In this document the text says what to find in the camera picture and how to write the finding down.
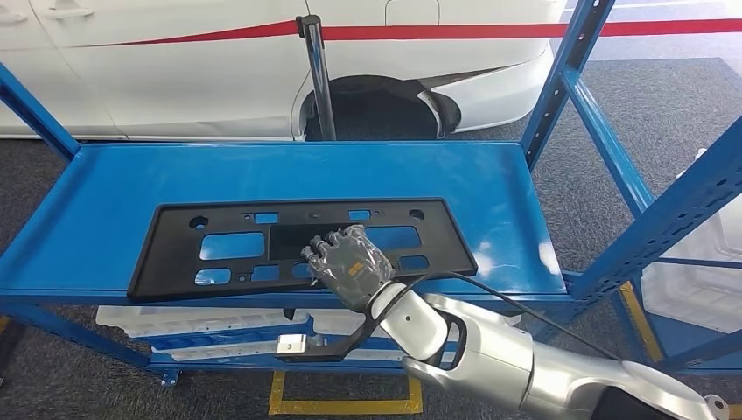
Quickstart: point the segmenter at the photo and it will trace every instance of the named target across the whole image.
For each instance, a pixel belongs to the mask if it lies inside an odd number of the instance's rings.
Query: white car
[[[545,38],[415,34],[441,25],[462,25],[465,31],[555,23],[564,4],[0,0],[0,61],[80,139],[301,140],[312,114],[312,78],[305,42],[284,33],[296,16],[312,13],[325,30],[367,34],[363,40],[325,42],[333,91],[361,95],[385,89],[416,97],[430,108],[442,136],[525,116],[553,53]],[[393,25],[403,25],[398,29],[413,39],[382,31]],[[0,137],[31,136],[0,107]]]

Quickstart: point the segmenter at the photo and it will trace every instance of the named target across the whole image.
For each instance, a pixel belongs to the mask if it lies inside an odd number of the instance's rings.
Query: yellow floor marking
[[[268,400],[269,415],[383,415],[417,414],[423,412],[423,391],[420,381],[409,378],[409,396],[406,400],[382,401],[301,401],[284,400],[285,372],[274,372]]]
[[[0,334],[5,331],[5,327],[8,325],[8,322],[10,322],[8,317],[0,317]]]
[[[649,327],[647,316],[644,314],[641,305],[639,305],[639,300],[636,298],[636,293],[634,293],[634,287],[631,283],[626,282],[619,290],[624,304],[633,318],[633,324],[641,336],[641,341],[644,342],[647,354],[649,354],[652,361],[661,361],[663,358],[662,351],[657,344],[657,339],[652,332],[652,328]],[[742,404],[729,404],[729,420],[742,420]]]
[[[742,419],[742,404],[729,406],[729,420]]]

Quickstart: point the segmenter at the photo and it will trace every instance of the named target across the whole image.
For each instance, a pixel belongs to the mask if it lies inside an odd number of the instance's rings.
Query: robotic arm
[[[302,251],[315,276],[367,322],[346,343],[319,346],[281,336],[284,361],[342,360],[381,326],[409,357],[412,376],[507,410],[544,420],[728,420],[717,396],[632,361],[592,358],[534,342],[498,313],[449,297],[422,297],[390,280],[394,271],[362,226],[315,237]],[[452,324],[459,331],[453,362],[441,367]]]

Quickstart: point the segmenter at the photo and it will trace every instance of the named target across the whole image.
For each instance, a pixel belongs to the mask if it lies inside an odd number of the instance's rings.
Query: mounting hole
[[[208,225],[208,219],[204,216],[196,216],[188,222],[188,226],[194,229],[201,230]]]
[[[423,213],[423,210],[418,210],[416,208],[413,208],[409,211],[409,217],[421,221],[425,218],[425,213]]]

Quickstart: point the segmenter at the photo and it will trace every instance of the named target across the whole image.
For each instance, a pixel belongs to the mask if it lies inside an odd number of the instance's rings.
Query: wheel well
[[[435,113],[448,119],[455,118],[455,122],[444,122],[444,127],[452,130],[460,118],[456,103],[437,94],[432,96],[439,99],[434,103],[422,101],[418,95],[425,90],[417,80],[398,80],[385,76],[357,75],[331,80],[330,93],[338,137],[343,138],[343,131],[356,137],[359,134],[355,128],[361,128],[365,137],[434,138],[440,131],[438,125],[441,123],[434,116]],[[304,98],[300,114],[301,126],[308,141],[319,139],[316,114],[312,91]]]

